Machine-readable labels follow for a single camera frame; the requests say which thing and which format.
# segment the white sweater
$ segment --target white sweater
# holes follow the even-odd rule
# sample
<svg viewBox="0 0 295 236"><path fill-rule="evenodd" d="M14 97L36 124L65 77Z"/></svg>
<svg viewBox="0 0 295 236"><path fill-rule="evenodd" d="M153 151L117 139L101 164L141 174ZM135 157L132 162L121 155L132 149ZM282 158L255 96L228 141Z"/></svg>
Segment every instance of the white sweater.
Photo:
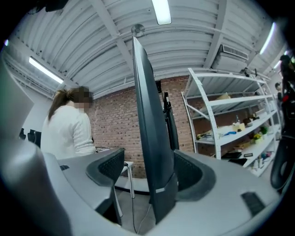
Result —
<svg viewBox="0 0 295 236"><path fill-rule="evenodd" d="M91 140L88 115L73 106L61 106L48 121L41 134L41 151L56 159L84 156L96 152Z"/></svg>

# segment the ceiling beam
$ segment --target ceiling beam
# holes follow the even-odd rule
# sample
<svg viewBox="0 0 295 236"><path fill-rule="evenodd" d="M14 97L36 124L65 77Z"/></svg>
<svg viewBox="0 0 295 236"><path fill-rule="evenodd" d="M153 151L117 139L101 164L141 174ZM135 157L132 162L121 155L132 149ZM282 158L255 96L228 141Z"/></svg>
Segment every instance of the ceiling beam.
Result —
<svg viewBox="0 0 295 236"><path fill-rule="evenodd" d="M265 43L265 41L266 41L266 39L268 37L269 31L271 30L271 25L272 25L271 18L269 16L266 16L265 23L264 23L262 32L261 32L261 34L259 36L259 39L256 42L256 44L254 46L254 49L251 51L251 53L248 56L248 61L247 61L248 67L254 61L254 58L257 55L259 55L259 52L260 52L261 48L263 47L263 45L264 45L264 43Z"/></svg>
<svg viewBox="0 0 295 236"><path fill-rule="evenodd" d="M9 40L9 46L13 46L16 50L18 50L22 55L28 57L33 57L35 60L39 62L42 66L44 66L46 69L51 71L56 76L60 77L66 85L70 87L76 87L78 84L73 82L72 80L65 77L63 74L61 74L59 71L57 71L55 68L47 64L41 57L39 57L37 54L35 54L33 51L31 51L23 42L21 42L17 37L13 37Z"/></svg>
<svg viewBox="0 0 295 236"><path fill-rule="evenodd" d="M15 59L12 58L11 55L9 55L7 52L4 51L3 53L3 58L4 60L10 64L11 66L13 66L15 69L17 69L19 72L21 72L22 74L24 74L26 77L29 77L30 79L34 80L36 83L40 84L42 87L45 87L46 89L54 92L55 88L48 84L45 81L42 81L41 79L39 79L37 76L35 76L32 72L30 72L27 68L25 68L24 66L22 66L20 63L18 63Z"/></svg>
<svg viewBox="0 0 295 236"><path fill-rule="evenodd" d="M116 44L117 47L122 54L124 60L126 61L128 67L133 71L133 59L129 53L129 50L123 41L122 38L120 38L120 32L117 29L110 13L107 11L105 5L101 0L89 0L92 4L93 8L96 10L97 14L101 18L103 24L107 28L107 30L110 32L112 38L117 38Z"/></svg>
<svg viewBox="0 0 295 236"><path fill-rule="evenodd" d="M225 16L226 16L227 8L228 8L228 1L227 0L220 0L219 7L218 7L217 21L216 21L216 26L215 26L215 28L217 30L224 31L224 29L225 29L225 26L226 26ZM203 67L205 67L205 68L211 67L222 40L223 40L222 33L219 31L215 31L212 41L211 41L209 51L208 51L208 55L206 57Z"/></svg>
<svg viewBox="0 0 295 236"><path fill-rule="evenodd" d="M195 25L194 27L188 27L185 25L182 25L182 26L169 26L169 25L167 25L167 26L165 26L165 28L161 28L159 26L149 27L149 28L146 28L144 35L155 34L155 33L160 33L160 32L165 32L165 31L170 31L170 30L181 30L183 32L189 31L189 32L199 33L200 29L204 29L209 32L211 32L211 31L220 32L223 35L226 35L229 39L234 40L234 41L238 42L239 44L243 45L249 51L251 51L253 49L253 47L251 45L248 45L247 43L241 41L241 39L237 38L236 36L234 36L233 34L231 34L229 32L226 32L225 30L221 31L219 29L204 26L204 25ZM90 54L84 56L83 58L81 58L81 60L77 60L74 63L74 65L68 70L68 74L67 74L68 78L73 78L83 67L85 67L95 57L97 57L104 50L106 50L106 48L111 47L114 43L116 43L116 41L118 39L123 39L124 41L127 41L127 40L131 40L132 36L133 35L132 35L131 31L124 32L124 33L120 34L118 37L111 38L110 40L104 42L103 44L94 47Z"/></svg>
<svg viewBox="0 0 295 236"><path fill-rule="evenodd" d="M52 98L50 97L50 95L40 91L38 88L34 88L33 86L31 86L31 84L27 81L24 81L23 79L21 79L21 77L15 75L15 74L12 74L12 76L19 82L19 83L22 83L24 84L25 86L27 86L28 88L34 90L35 92L47 97L48 99L52 100Z"/></svg>

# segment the brown hair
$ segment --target brown hair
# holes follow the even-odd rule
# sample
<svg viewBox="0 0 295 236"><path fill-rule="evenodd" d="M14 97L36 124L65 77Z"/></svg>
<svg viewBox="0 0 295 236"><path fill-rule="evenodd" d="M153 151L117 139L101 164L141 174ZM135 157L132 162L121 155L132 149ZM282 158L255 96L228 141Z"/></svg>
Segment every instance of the brown hair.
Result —
<svg viewBox="0 0 295 236"><path fill-rule="evenodd" d="M69 101L75 103L93 103L93 95L87 87L71 88L69 91L62 89L56 92L52 105L49 109L48 120L54 115L54 112Z"/></svg>

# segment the monitor back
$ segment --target monitor back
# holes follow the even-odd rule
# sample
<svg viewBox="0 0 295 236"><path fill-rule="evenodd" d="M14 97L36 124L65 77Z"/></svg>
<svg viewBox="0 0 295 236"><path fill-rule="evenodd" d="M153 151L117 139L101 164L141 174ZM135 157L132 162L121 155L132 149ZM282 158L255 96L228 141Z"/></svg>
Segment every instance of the monitor back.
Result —
<svg viewBox="0 0 295 236"><path fill-rule="evenodd" d="M147 183L158 223L175 205L177 177L153 69L144 48L133 38L138 120Z"/></svg>

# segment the shelving unit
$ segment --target shelving unit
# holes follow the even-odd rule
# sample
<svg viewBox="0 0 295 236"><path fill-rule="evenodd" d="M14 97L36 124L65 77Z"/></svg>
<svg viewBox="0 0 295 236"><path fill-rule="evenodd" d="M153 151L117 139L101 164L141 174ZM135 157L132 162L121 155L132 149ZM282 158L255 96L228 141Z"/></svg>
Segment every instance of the shelving unit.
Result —
<svg viewBox="0 0 295 236"><path fill-rule="evenodd" d="M264 165L261 168L257 169L257 170L250 170L252 174L259 177L267 169L267 167L270 165L270 163L273 161L273 159L276 156L277 147L278 147L278 141L275 141L274 145L275 145L275 151L271 154L271 156L269 157L267 162L265 162Z"/></svg>
<svg viewBox="0 0 295 236"><path fill-rule="evenodd" d="M244 154L247 153L252 153L253 156L247 158L248 160L246 161L246 163L243 165L243 167L247 167L249 166L253 161L255 161L258 156L269 146L269 144L274 141L275 142L275 137L276 137L276 133L280 130L280 126L279 125L274 125L274 131L270 134L267 134L266 139L263 140L263 142L259 143L259 144L253 144L251 146L249 146L248 148L245 148L242 151L242 155L240 158L244 158Z"/></svg>
<svg viewBox="0 0 295 236"><path fill-rule="evenodd" d="M253 76L245 77L233 73L200 73L195 74L191 68L189 68L189 79L185 90L182 92L183 101L186 107L186 111L189 118L189 124L194 140L195 152L197 152L198 143L209 144L215 146L215 154L217 159L221 159L221 146L227 143L233 142L238 138L252 132L256 128L260 127L267 120L271 120L272 134L269 134L267 138L260 144L248 147L243 152L253 153L253 157L249 158L244 167L251 164L273 141L275 147L275 134L280 131L281 122L280 116L277 112L277 107L271 110L269 100L275 101L273 95L267 95L264 93L262 86L270 89L264 79L254 78ZM261 95L255 95L256 91L259 91ZM215 96L216 98L227 93L235 98L209 100L208 97ZM204 101L204 107L197 109L188 104L189 99L202 98ZM265 102L268 113L260 115L260 119L252 122L252 126L247 127L241 132L237 132L234 135L221 136L218 133L215 116L228 112L235 112L241 109L257 106ZM273 115L278 116L279 125L274 125ZM207 119L212 128L212 138L197 140L195 136L195 129L193 125L193 119L205 118Z"/></svg>

